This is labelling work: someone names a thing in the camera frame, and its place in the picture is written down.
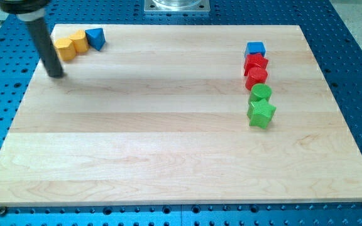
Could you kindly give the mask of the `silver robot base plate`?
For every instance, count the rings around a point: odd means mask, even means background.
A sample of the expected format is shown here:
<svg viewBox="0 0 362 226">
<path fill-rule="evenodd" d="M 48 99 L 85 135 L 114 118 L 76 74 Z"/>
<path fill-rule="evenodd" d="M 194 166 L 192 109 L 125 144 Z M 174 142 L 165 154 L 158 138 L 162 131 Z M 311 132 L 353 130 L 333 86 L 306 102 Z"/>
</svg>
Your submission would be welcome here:
<svg viewBox="0 0 362 226">
<path fill-rule="evenodd" d="M 144 0 L 144 12 L 208 12 L 210 0 Z"/>
</svg>

